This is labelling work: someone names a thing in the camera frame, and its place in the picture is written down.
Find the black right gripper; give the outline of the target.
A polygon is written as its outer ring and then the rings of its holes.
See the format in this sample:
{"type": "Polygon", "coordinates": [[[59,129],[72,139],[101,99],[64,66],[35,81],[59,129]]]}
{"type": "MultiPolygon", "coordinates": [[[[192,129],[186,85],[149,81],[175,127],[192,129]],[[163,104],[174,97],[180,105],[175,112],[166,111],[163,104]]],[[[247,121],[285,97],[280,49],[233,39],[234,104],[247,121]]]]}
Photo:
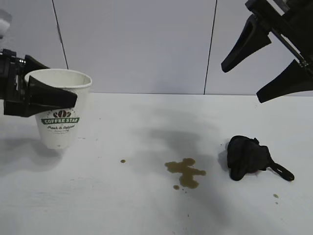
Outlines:
{"type": "Polygon", "coordinates": [[[311,0],[275,0],[280,14],[267,0],[249,0],[249,16],[233,49],[221,63],[229,72],[244,59],[271,44],[275,37],[298,59],[293,60],[274,80],[257,93],[260,103],[299,92],[313,90],[313,2],[311,0]]]}

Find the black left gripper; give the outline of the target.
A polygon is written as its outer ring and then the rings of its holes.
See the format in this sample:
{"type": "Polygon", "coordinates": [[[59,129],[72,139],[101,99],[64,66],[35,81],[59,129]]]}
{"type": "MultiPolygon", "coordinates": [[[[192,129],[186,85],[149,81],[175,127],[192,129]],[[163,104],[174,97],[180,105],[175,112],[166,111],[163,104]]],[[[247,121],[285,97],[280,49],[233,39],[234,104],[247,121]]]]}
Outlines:
{"type": "Polygon", "coordinates": [[[30,55],[17,57],[9,49],[0,50],[0,98],[4,114],[8,116],[31,117],[36,108],[30,104],[51,107],[74,107],[75,93],[49,86],[33,76],[28,83],[25,75],[36,70],[49,69],[30,55]]]}

